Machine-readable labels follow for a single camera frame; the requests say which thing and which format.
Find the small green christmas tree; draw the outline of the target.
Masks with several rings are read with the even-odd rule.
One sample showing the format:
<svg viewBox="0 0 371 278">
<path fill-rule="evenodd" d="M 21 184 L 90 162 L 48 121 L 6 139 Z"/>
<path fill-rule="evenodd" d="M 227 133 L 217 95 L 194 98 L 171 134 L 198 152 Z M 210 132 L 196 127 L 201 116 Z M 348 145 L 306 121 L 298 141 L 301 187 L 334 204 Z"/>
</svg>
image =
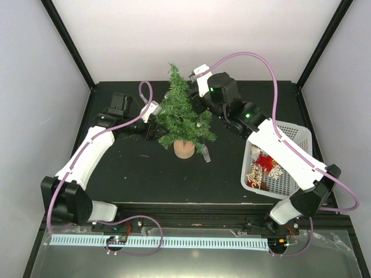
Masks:
<svg viewBox="0 0 371 278">
<path fill-rule="evenodd" d="M 170 88 L 161 101 L 162 110 L 157 115 L 157 122 L 168 130 L 168 134 L 161 137 L 159 143 L 167 149 L 176 140 L 190 141 L 196 151 L 202 153 L 205 141 L 216 140 L 216 135 L 210 131 L 212 114 L 205 111 L 197 115 L 187 95 L 187 81 L 175 64 L 170 65 L 169 72 Z"/>
</svg>

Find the red star ornament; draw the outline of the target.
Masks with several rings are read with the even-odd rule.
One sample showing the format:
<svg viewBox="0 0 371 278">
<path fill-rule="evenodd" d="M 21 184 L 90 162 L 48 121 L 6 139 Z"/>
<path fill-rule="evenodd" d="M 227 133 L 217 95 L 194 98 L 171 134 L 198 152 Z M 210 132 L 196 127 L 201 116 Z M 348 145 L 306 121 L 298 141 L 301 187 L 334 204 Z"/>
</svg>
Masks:
<svg viewBox="0 0 371 278">
<path fill-rule="evenodd" d="M 262 154 L 259 155 L 255 163 L 260 165 L 263 171 L 267 171 L 267 172 L 270 172 L 275 166 L 275 162 L 272 157 L 268 155 L 265 156 Z"/>
</svg>

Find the white perforated plastic basket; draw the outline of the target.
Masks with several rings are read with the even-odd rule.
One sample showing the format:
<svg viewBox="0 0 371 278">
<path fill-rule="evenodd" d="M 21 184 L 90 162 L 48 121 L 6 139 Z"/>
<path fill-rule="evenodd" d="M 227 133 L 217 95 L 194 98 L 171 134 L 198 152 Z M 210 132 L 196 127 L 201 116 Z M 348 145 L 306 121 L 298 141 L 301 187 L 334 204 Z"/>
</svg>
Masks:
<svg viewBox="0 0 371 278">
<path fill-rule="evenodd" d="M 308 153 L 310 156 L 312 152 L 312 134 L 309 129 L 304 126 L 299 126 L 294 123 L 277 121 L 278 128 L 288 136 L 295 144 L 297 144 L 303 151 Z M 298 190 L 298 186 L 295 180 L 290 174 L 282 169 L 283 173 L 277 179 L 271 178 L 263 174 L 262 181 L 265 182 L 267 191 L 252 188 L 248 186 L 248 177 L 250 174 L 252 165 L 256 165 L 255 160 L 251 157 L 251 143 L 246 142 L 245 153 L 243 157 L 242 172 L 241 172 L 241 185 L 247 191 L 254 192 L 258 195 L 271 197 L 274 199 L 285 199 L 291 194 Z"/>
</svg>

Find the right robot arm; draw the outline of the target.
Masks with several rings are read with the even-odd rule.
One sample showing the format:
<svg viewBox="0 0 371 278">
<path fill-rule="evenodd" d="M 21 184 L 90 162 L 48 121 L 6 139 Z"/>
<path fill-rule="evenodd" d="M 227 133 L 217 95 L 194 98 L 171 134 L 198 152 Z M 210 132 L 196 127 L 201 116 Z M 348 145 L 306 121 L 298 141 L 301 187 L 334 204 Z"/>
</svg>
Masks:
<svg viewBox="0 0 371 278">
<path fill-rule="evenodd" d="M 314 159 L 288 136 L 280 132 L 261 109 L 243 101 L 237 82 L 226 72 L 192 72 L 190 80 L 197 86 L 188 92 L 194 111 L 211 112 L 224 126 L 259 147 L 294 179 L 298 190 L 275 204 L 263 219 L 267 232 L 278 233 L 287 222 L 302 215 L 312 217 L 327 200 L 341 170 Z"/>
</svg>

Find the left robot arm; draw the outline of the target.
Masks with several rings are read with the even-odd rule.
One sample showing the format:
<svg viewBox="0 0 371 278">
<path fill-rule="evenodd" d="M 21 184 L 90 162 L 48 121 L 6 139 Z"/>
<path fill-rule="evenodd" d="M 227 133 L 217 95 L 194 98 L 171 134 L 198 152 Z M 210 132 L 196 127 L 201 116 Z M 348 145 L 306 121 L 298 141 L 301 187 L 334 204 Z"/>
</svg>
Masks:
<svg viewBox="0 0 371 278">
<path fill-rule="evenodd" d="M 125 135 L 139 134 L 146 141 L 157 140 L 166 130 L 155 122 L 161 106 L 154 100 L 141 109 L 139 118 L 129 117 L 132 98 L 114 93 L 111 105 L 99 113 L 82 144 L 67 164 L 53 177 L 41 182 L 47 223 L 52 218 L 82 225 L 103 221 L 111 231 L 120 230 L 125 222 L 117 206 L 92 200 L 86 193 L 89 178 L 105 152 Z"/>
</svg>

